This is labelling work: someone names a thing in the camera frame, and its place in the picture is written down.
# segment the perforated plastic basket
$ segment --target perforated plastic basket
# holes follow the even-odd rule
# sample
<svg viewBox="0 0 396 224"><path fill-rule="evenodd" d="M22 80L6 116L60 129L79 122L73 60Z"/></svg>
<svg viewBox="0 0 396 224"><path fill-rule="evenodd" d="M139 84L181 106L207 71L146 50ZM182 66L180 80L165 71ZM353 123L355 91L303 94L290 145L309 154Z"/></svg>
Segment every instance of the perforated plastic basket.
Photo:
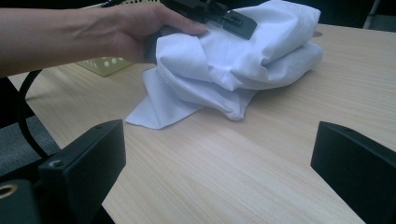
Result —
<svg viewBox="0 0 396 224"><path fill-rule="evenodd" d="M160 0L127 0L122 2L121 4L138 4L138 3L160 3ZM117 71L120 71L122 68L125 68L132 63L122 59L122 58L112 58L112 57L103 57L97 59L85 60L82 62L78 62L78 65L94 72L95 74L101 77L107 77Z"/></svg>

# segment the wooden table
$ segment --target wooden table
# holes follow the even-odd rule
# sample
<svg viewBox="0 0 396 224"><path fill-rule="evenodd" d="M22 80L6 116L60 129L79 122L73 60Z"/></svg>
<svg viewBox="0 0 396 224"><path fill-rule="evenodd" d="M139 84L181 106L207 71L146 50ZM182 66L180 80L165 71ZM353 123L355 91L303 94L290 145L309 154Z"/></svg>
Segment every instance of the wooden table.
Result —
<svg viewBox="0 0 396 224"><path fill-rule="evenodd" d="M396 34L319 25L322 62L261 91L246 117L204 109L163 130L124 123L127 165L104 207L117 223L362 223L310 167L321 120L396 149ZM109 77L45 69L27 102L63 148L146 96L134 64ZM19 87L25 75L10 79Z"/></svg>

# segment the black cable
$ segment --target black cable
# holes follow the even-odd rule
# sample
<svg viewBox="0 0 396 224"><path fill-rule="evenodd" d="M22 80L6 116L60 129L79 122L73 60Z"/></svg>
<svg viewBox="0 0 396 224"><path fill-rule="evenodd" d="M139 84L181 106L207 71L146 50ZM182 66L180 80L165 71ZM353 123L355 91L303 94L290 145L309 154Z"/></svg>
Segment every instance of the black cable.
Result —
<svg viewBox="0 0 396 224"><path fill-rule="evenodd" d="M27 92L29 91L30 86L32 86L35 78L40 74L41 70L36 70L30 72L26 79L22 82L20 93L18 96L17 110L18 110L18 124L20 126L23 137L32 147L32 149L43 159L48 158L49 155L41 148L41 146L37 143L37 141L33 138L32 134L29 131L27 126L26 117L25 117L25 97Z"/></svg>

